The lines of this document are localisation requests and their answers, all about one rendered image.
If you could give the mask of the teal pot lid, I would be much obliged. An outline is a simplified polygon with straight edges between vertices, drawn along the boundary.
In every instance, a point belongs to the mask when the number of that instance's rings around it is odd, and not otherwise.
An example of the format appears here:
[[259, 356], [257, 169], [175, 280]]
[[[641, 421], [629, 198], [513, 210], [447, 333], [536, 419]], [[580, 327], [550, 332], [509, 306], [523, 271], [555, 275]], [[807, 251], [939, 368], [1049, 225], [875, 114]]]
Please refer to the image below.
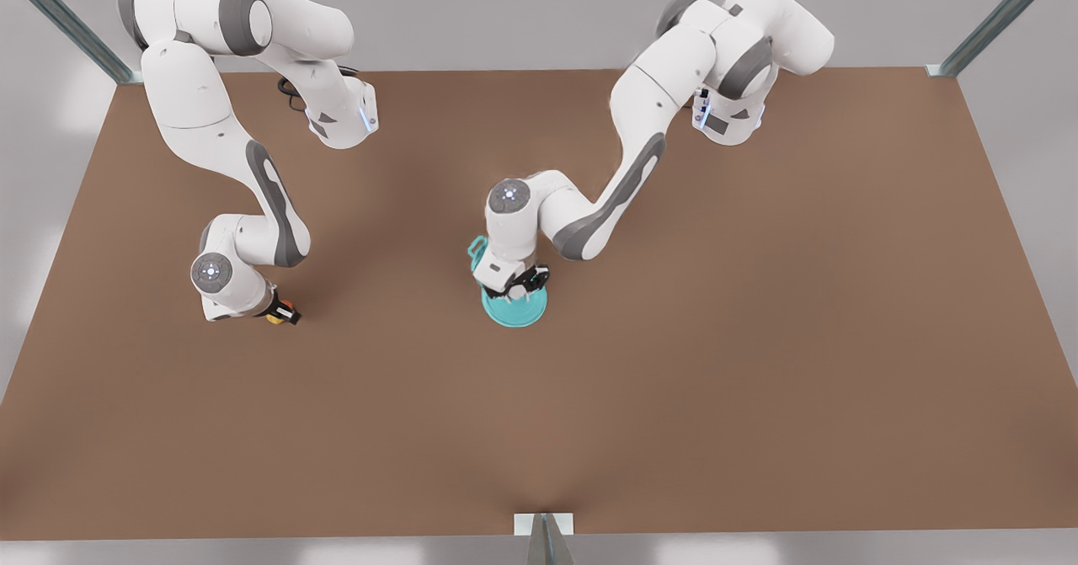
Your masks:
[[513, 285], [505, 297], [490, 297], [481, 286], [481, 302], [490, 319], [507, 328], [531, 326], [542, 318], [547, 307], [545, 286], [528, 291], [523, 285]]

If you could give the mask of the silver frame post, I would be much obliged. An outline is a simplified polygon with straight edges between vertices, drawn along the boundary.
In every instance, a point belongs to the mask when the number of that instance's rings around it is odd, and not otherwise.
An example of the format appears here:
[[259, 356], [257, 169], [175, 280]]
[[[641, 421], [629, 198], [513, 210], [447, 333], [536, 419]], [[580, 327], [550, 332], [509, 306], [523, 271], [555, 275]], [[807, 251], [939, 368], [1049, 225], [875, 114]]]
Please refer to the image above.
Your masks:
[[932, 78], [956, 78], [975, 58], [997, 39], [1035, 0], [1001, 0], [981, 24], [967, 35], [963, 42], [946, 56], [943, 63], [927, 65], [926, 74]]
[[515, 535], [529, 537], [526, 565], [573, 565], [572, 534], [573, 514], [515, 514]]
[[55, 27], [58, 28], [72, 43], [77, 44], [103, 73], [113, 79], [118, 85], [140, 84], [141, 73], [132, 70], [122, 59], [103, 43], [88, 27], [81, 20], [63, 0], [28, 0], [42, 15], [46, 16]]

